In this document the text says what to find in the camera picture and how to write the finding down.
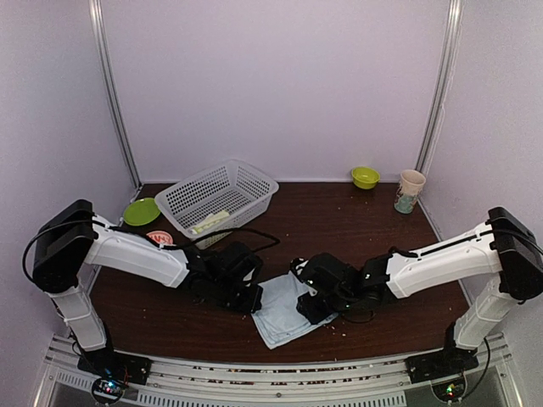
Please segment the light blue towel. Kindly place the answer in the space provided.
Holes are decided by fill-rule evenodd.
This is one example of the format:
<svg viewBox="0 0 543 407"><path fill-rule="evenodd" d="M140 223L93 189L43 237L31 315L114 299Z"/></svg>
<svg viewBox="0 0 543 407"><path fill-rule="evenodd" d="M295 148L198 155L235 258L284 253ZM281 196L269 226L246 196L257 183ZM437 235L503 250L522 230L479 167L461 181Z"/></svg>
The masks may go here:
<svg viewBox="0 0 543 407"><path fill-rule="evenodd" d="M334 321L332 313L323 321L311 324L297 309L298 298L310 289L292 272L262 282L261 309L252 314L256 329L269 349L283 346Z"/></svg>

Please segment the green patterned white towel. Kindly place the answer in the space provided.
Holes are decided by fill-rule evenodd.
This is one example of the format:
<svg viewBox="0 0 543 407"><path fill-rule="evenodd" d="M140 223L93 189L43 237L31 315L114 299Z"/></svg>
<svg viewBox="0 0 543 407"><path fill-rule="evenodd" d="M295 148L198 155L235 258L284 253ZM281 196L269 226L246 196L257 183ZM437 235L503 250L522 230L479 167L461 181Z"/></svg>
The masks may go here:
<svg viewBox="0 0 543 407"><path fill-rule="evenodd" d="M212 226L217 225L227 219L230 216L230 213L226 210L222 210L217 213L211 213L207 215L202 221L197 223L194 226L191 226L189 231L193 235L198 235L203 231L210 229Z"/></svg>

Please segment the white perforated plastic basket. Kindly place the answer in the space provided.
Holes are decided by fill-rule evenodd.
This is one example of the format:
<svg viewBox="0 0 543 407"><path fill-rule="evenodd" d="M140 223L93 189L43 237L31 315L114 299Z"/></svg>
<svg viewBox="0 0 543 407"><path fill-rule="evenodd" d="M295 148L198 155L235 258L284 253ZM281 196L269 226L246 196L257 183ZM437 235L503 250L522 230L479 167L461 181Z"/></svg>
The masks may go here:
<svg viewBox="0 0 543 407"><path fill-rule="evenodd" d="M263 215L279 185L254 166L229 160L201 170L159 192L154 200L162 215L186 238L205 249ZM189 229L207 215L226 210L230 216L198 235Z"/></svg>

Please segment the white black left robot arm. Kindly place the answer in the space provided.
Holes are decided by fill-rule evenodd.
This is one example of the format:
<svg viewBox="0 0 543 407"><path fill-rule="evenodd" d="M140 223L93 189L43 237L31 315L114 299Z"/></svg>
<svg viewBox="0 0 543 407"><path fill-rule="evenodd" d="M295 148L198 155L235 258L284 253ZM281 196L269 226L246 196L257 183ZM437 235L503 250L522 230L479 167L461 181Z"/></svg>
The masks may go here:
<svg viewBox="0 0 543 407"><path fill-rule="evenodd" d="M76 200L43 225L28 248L35 252L34 262L25 274L64 317L83 367L114 381L144 382L150 361L115 352L109 329L80 286L83 265L121 270L169 288L186 285L201 298L244 314L261 308L263 289L255 278L262 261L246 245L234 242L214 251L159 244L96 215L86 199Z"/></svg>

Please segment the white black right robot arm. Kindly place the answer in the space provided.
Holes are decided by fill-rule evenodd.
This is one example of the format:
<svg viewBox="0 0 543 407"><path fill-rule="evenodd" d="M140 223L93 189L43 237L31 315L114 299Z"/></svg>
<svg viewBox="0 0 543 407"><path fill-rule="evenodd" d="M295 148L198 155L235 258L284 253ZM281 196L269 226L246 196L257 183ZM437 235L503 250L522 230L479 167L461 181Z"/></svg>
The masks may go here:
<svg viewBox="0 0 543 407"><path fill-rule="evenodd" d="M486 222L457 237L425 248L368 259L356 269L328 253L292 261L290 270L309 291L296 309L316 325L351 309L374 311L394 299L470 276L491 278L468 311L445 332L439 351L412 356L406 367L412 382L474 369L479 345L517 304L542 294L542 249L535 235L502 207Z"/></svg>

